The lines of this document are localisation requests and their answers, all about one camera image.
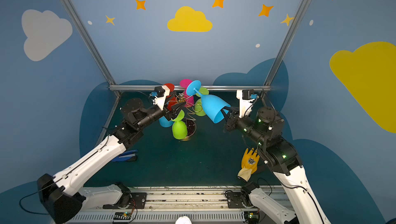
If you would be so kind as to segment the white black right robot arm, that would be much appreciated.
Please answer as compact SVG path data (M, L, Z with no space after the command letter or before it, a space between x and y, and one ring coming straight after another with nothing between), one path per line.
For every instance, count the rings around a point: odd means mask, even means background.
M224 107L221 113L226 120L226 130L238 130L257 144L254 151L279 180L292 209L282 206L256 183L248 183L242 188L248 203L277 224L330 223L309 185L296 148L282 137L285 122L279 112L273 107L261 107L255 119L239 117L235 107Z

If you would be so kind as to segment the green wine glass front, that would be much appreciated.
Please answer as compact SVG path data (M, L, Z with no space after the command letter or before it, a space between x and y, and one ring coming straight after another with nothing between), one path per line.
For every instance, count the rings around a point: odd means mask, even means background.
M177 117L173 119L172 134L178 140L184 139L188 134L187 125L183 122L184 117L185 112L181 110Z

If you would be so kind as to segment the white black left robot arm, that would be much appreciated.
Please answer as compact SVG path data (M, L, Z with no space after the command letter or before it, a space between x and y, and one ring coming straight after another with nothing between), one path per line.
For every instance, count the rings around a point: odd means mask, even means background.
M184 106L183 102L171 107L159 103L145 108L141 99L133 98L121 108L122 123L100 144L54 176L47 173L41 176L37 181L39 199L53 221L65 224L81 210L96 206L129 207L131 192L122 184L112 184L93 193L83 193L81 189L106 164L136 144L146 127L162 117L175 119Z

